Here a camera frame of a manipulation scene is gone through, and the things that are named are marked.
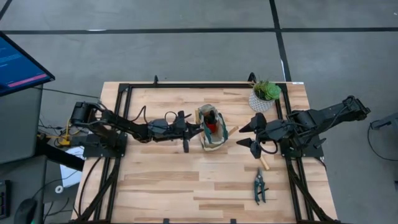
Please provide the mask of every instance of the computer screen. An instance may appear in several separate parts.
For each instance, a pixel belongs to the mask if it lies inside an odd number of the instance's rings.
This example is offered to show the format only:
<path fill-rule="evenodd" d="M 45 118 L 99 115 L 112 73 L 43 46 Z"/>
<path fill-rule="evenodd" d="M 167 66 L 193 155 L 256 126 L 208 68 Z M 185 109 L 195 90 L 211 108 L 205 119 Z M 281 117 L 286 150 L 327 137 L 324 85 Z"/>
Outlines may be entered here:
<path fill-rule="evenodd" d="M 49 71 L 0 32 L 0 96 L 54 79 Z"/>

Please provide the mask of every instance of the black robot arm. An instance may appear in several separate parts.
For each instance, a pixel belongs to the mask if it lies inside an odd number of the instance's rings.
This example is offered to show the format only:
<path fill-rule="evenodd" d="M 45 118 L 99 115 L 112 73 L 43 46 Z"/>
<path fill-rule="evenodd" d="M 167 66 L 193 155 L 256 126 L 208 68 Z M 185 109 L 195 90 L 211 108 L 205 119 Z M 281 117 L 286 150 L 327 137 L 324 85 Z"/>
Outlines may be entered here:
<path fill-rule="evenodd" d="M 169 124 L 165 119 L 155 119 L 145 124 L 136 124 L 108 110 L 101 103 L 77 102 L 73 109 L 70 122 L 74 126 L 88 128 L 95 135 L 103 138 L 103 142 L 110 147 L 118 143 L 119 130 L 131 134 L 139 142 L 168 141 L 174 139 L 184 140 L 184 151 L 188 151 L 188 143 L 192 137 L 202 132 L 198 124 L 185 121 L 188 116 L 184 111 L 179 111 L 174 122 Z"/>
<path fill-rule="evenodd" d="M 253 156 L 258 159 L 261 156 L 261 142 L 281 142 L 283 139 L 290 141 L 294 150 L 302 150 L 305 147 L 319 148 L 326 139 L 313 142 L 314 136 L 344 121 L 361 121 L 370 113 L 370 109 L 364 107 L 359 99 L 353 96 L 347 97 L 341 103 L 322 110 L 293 111 L 287 115 L 287 120 L 274 120 L 267 123 L 262 113 L 257 113 L 251 122 L 239 132 L 255 132 L 256 140 L 243 139 L 237 143 L 250 147 Z"/>

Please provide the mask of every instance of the white pot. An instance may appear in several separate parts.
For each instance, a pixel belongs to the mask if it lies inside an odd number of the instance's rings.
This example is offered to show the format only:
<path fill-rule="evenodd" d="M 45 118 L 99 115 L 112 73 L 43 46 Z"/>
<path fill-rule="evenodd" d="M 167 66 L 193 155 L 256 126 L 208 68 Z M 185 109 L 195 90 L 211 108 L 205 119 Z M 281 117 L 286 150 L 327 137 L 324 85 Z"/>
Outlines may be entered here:
<path fill-rule="evenodd" d="M 249 97 L 249 106 L 255 112 L 265 112 L 274 105 L 275 100 L 261 100 L 252 90 Z"/>

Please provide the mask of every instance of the wooden tabletop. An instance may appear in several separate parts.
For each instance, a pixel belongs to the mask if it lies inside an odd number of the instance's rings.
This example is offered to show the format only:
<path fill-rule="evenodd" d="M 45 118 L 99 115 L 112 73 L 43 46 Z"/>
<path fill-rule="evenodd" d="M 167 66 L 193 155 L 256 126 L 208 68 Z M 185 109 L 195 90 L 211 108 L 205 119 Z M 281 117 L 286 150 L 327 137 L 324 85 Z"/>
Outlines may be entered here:
<path fill-rule="evenodd" d="M 119 83 L 106 82 L 101 100 L 108 108 L 114 108 Z M 303 84 L 287 83 L 292 110 L 307 110 L 309 104 Z M 195 110 L 207 103 L 216 106 L 222 113 L 228 129 L 246 125 L 255 112 L 248 105 L 251 89 L 230 88 L 136 88 L 132 91 L 129 119 L 137 116 L 147 106 L 147 120 L 163 118 L 168 111 L 184 110 L 195 114 Z M 283 97 L 281 98 L 283 114 Z M 277 119 L 275 107 L 264 113 L 267 120 Z M 187 121 L 194 123 L 194 115 Z M 254 178 L 257 168 L 263 166 L 246 147 L 237 140 L 254 137 L 253 133 L 235 132 L 226 144 L 217 151 L 205 152 L 199 136 L 190 141 L 190 152 L 183 152 L 181 141 L 150 142 L 142 144 L 131 136 L 126 155 L 121 161 L 112 222 L 161 223 L 295 223 L 292 196 L 284 158 L 263 153 L 271 169 L 263 171 L 267 203 L 254 201 Z M 273 143 L 267 144 L 273 151 Z M 96 159 L 85 162 L 81 183 Z M 319 206 L 336 217 L 333 199 L 325 168 L 313 158 L 303 158 L 308 189 Z M 103 159 L 97 164 L 84 191 L 83 208 L 86 208 L 98 191 Z M 305 207 L 299 193 L 302 216 Z M 101 217 L 104 218 L 108 203 L 105 195 Z"/>

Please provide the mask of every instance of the computer mouse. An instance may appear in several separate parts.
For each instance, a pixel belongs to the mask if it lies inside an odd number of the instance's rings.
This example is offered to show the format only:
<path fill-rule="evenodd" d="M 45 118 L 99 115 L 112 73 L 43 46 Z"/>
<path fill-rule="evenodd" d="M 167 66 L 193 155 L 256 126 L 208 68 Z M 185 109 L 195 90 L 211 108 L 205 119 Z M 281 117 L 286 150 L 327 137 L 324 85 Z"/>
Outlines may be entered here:
<path fill-rule="evenodd" d="M 18 206 L 14 224 L 30 224 L 34 218 L 37 202 L 32 198 L 25 199 Z"/>

